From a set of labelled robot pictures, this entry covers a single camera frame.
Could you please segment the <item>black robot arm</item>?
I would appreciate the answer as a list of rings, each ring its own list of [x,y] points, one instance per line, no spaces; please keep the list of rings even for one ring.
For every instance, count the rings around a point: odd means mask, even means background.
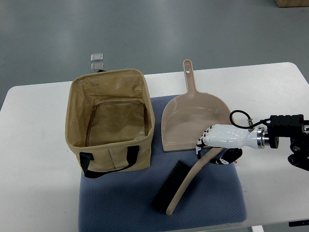
[[[233,114],[242,113],[247,117],[248,126],[240,126],[233,120]],[[309,122],[300,115],[272,115],[253,123],[248,113],[242,110],[234,110],[229,115],[229,120],[233,126],[246,131],[253,136],[253,144],[258,148],[269,146],[277,149],[279,138],[290,139],[290,150],[293,152],[288,161],[291,165],[309,170]]]

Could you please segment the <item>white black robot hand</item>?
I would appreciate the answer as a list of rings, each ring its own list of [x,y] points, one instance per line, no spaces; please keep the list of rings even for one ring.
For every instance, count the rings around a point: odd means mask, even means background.
[[[204,147],[226,148],[227,151],[220,157],[211,159],[211,163],[228,165],[242,155],[241,148],[248,146],[254,149],[263,148],[262,135],[265,128],[258,127],[253,131],[240,129],[233,125],[216,124],[203,131],[196,144],[197,158],[201,159],[201,150]]]

